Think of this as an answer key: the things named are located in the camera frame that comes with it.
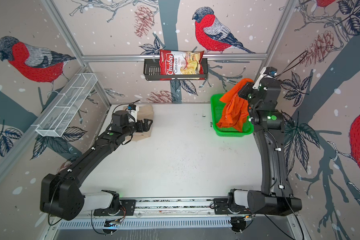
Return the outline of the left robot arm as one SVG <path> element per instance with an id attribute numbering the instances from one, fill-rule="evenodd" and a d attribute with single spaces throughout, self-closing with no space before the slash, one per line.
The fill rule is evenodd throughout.
<path id="1" fill-rule="evenodd" d="M 127 144 L 127 137 L 148 132 L 152 123 L 151 119 L 138 120 L 136 111 L 113 113 L 111 123 L 90 149 L 66 169 L 43 178 L 41 212 L 67 221 L 87 211 L 105 209 L 118 213 L 122 205 L 117 192 L 102 190 L 95 194 L 83 194 L 80 187 L 102 160 L 118 147 Z"/>

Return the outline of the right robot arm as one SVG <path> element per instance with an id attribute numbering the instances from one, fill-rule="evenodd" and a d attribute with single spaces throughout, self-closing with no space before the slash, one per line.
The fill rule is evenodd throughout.
<path id="1" fill-rule="evenodd" d="M 233 214 L 288 216 L 302 209 L 302 201 L 294 197 L 285 162 L 285 125 L 276 110 L 281 81 L 264 77 L 246 84 L 239 97 L 249 103 L 249 120 L 262 161 L 261 190 L 232 189 L 228 194 Z"/>

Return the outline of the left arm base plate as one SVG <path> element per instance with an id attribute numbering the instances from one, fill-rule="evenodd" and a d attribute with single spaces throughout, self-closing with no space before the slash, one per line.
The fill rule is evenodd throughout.
<path id="1" fill-rule="evenodd" d="M 117 210 L 97 209 L 94 210 L 93 215 L 95 217 L 113 217 L 113 216 L 133 216 L 136 208 L 136 200 L 132 199 L 121 199 L 119 208 Z"/>

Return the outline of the orange shorts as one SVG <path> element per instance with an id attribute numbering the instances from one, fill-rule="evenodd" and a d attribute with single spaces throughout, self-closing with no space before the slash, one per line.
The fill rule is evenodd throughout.
<path id="1" fill-rule="evenodd" d="M 218 128 L 233 128 L 242 133 L 244 123 L 247 121 L 248 101 L 239 97 L 239 91 L 247 84 L 254 81 L 248 78 L 242 79 L 231 90 L 225 93 L 220 101 L 225 103 L 222 117 L 217 123 Z"/>

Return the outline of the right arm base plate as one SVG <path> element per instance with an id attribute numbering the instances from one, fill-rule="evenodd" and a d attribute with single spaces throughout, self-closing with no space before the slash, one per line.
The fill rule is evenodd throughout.
<path id="1" fill-rule="evenodd" d="M 215 198 L 210 208 L 216 215 L 252 215 L 252 212 L 245 206 L 240 206 L 228 198 Z"/>

